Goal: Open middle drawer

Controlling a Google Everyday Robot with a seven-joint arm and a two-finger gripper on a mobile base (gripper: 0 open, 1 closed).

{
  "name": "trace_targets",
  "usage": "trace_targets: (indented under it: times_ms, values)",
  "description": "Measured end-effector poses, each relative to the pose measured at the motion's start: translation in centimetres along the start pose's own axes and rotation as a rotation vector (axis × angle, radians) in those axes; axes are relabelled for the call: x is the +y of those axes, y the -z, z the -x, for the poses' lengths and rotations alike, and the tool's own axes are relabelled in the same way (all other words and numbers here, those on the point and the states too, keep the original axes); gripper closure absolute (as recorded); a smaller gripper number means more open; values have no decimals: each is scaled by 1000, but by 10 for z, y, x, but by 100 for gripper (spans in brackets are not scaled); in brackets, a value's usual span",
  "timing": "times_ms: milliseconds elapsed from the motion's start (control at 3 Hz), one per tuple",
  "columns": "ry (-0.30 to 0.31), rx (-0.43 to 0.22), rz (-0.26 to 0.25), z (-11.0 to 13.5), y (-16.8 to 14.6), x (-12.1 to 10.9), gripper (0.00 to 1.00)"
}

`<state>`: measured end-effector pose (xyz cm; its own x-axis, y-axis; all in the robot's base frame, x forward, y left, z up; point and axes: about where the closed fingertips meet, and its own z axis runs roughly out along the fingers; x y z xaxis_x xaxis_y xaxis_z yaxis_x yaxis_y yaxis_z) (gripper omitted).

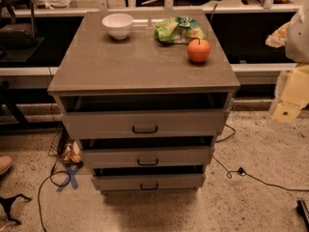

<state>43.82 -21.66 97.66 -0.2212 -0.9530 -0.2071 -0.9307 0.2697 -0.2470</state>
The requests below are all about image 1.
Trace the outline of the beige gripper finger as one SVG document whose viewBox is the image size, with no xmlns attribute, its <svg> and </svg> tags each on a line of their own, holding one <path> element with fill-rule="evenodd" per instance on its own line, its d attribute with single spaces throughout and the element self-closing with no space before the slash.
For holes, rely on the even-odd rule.
<svg viewBox="0 0 309 232">
<path fill-rule="evenodd" d="M 282 71 L 276 82 L 274 101 L 268 111 L 273 127 L 290 125 L 309 104 L 309 65 L 297 64 L 291 71 Z"/>
</svg>

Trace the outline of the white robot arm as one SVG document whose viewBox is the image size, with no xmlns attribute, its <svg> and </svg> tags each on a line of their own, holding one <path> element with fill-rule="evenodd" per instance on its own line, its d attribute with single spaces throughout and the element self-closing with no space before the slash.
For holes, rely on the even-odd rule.
<svg viewBox="0 0 309 232">
<path fill-rule="evenodd" d="M 285 47 L 286 56 L 296 62 L 290 72 L 281 72 L 275 100 L 269 113 L 272 122 L 290 124 L 309 104 L 309 7 L 302 6 L 292 19 L 266 39 L 266 45 Z"/>
</svg>

